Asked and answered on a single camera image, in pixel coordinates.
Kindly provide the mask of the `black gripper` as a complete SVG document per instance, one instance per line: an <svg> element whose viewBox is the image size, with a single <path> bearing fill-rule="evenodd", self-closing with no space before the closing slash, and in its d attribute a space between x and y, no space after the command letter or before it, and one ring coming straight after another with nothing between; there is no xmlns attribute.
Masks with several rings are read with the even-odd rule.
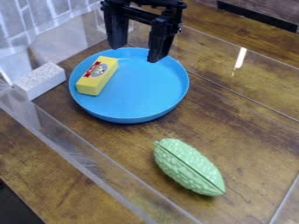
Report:
<svg viewBox="0 0 299 224"><path fill-rule="evenodd" d="M186 8L183 0L102 0L100 9L111 48L118 49L127 44L131 20L152 25L147 61L158 62L168 55L175 35L182 29Z"/></svg>

